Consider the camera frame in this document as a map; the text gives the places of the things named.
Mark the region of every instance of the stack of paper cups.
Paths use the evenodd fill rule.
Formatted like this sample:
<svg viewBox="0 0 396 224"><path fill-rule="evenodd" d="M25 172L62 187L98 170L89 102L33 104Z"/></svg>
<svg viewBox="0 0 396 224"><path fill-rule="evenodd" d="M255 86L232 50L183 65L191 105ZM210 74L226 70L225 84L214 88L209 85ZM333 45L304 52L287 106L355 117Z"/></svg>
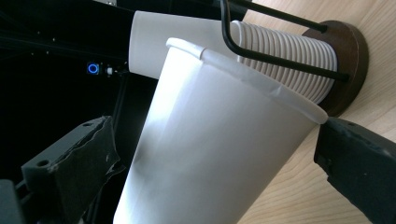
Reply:
<svg viewBox="0 0 396 224"><path fill-rule="evenodd" d="M233 21L239 28L241 48L305 63L328 70L337 70L337 58L332 47L313 38L266 29L242 21ZM270 63L238 57L238 62L260 71L290 89L319 104L332 88L333 79L292 70Z"/></svg>
<svg viewBox="0 0 396 224"><path fill-rule="evenodd" d="M230 24L233 41L241 48L336 71L337 59L327 43L287 34L241 21ZM240 57L226 46L221 21L136 11L129 47L129 70L159 78L167 54L165 43L177 37L206 46L228 58L271 77L319 104L330 91L333 79Z"/></svg>

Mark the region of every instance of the blue indicator light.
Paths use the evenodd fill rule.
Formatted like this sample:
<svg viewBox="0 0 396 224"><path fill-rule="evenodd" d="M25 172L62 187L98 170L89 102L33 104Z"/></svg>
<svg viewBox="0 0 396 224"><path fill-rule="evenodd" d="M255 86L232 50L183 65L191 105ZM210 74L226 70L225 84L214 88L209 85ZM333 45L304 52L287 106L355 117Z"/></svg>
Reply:
<svg viewBox="0 0 396 224"><path fill-rule="evenodd" d="M98 63L88 63L87 64L87 73L90 75L98 75L99 74L99 64Z"/></svg>

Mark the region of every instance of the wooden surface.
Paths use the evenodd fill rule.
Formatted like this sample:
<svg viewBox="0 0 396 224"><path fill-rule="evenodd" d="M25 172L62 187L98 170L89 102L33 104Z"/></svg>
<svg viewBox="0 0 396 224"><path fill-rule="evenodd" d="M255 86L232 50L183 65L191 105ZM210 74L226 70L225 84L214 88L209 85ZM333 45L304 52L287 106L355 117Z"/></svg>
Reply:
<svg viewBox="0 0 396 224"><path fill-rule="evenodd" d="M258 4L311 21L355 25L369 46L369 72L360 94L340 117L396 142L396 1L256 0ZM249 11L244 19L263 27L302 34L306 28ZM336 191L313 162L318 128L241 218L252 223L370 223Z"/></svg>

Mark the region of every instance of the round dark wooden base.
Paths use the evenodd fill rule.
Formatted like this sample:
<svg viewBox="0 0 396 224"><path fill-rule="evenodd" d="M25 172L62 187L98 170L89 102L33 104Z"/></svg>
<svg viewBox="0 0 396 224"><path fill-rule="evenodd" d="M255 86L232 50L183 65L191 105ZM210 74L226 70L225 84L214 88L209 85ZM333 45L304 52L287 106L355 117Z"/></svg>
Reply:
<svg viewBox="0 0 396 224"><path fill-rule="evenodd" d="M338 117L353 102L366 78L369 53L361 32L340 21L324 21L325 33L309 29L304 36L328 43L337 55L338 72L349 74L347 82L334 81L326 98L319 104L329 116Z"/></svg>

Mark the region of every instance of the white paper cup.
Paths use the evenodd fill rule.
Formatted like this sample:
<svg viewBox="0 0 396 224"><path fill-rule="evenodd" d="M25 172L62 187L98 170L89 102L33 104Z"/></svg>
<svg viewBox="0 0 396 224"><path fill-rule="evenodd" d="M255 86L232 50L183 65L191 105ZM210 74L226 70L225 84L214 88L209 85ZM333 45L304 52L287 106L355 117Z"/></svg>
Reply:
<svg viewBox="0 0 396 224"><path fill-rule="evenodd" d="M233 40L238 43L237 25L231 23L230 29ZM136 11L129 46L130 72L158 79L168 52L165 44L170 37L207 46L236 59L224 43L221 21Z"/></svg>
<svg viewBox="0 0 396 224"><path fill-rule="evenodd" d="M168 46L114 223L236 223L327 115L213 50Z"/></svg>

